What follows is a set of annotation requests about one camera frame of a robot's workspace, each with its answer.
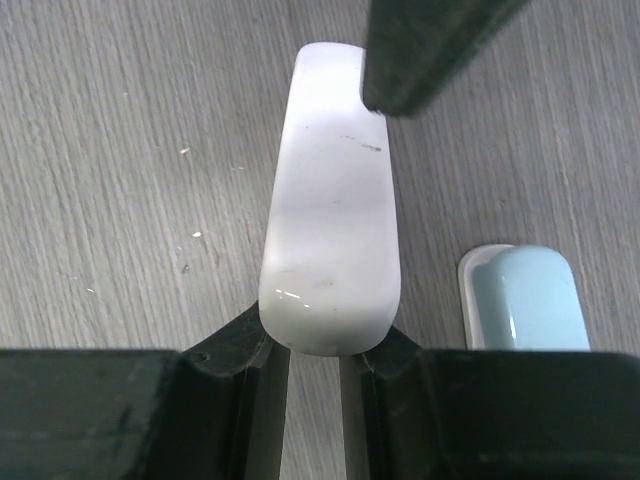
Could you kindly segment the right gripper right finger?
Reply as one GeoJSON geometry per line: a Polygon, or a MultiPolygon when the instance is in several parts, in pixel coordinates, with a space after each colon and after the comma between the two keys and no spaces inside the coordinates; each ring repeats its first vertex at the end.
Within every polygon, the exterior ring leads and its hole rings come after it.
{"type": "Polygon", "coordinates": [[[392,329],[340,361],[351,479],[635,479],[639,361],[433,350],[392,329]]]}

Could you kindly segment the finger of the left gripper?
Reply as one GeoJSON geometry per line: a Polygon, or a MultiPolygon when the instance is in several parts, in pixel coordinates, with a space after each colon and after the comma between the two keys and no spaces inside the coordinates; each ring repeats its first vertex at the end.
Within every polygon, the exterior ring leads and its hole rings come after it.
{"type": "Polygon", "coordinates": [[[414,116],[527,3],[378,0],[369,8],[361,98],[385,116],[414,116]]]}

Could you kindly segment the blue white stapler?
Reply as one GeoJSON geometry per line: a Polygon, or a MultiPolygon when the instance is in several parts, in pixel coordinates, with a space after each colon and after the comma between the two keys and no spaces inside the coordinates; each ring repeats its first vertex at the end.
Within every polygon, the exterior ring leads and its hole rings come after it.
{"type": "Polygon", "coordinates": [[[482,245],[460,259],[457,276],[469,349],[591,349],[573,271],[558,251],[482,245]]]}

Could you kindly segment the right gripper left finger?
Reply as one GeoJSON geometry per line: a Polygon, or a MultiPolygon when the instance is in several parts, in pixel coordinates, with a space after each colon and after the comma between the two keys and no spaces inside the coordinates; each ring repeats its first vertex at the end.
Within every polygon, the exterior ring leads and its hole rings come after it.
{"type": "Polygon", "coordinates": [[[275,479],[289,351],[256,307],[173,350],[7,349],[5,479],[275,479]]]}

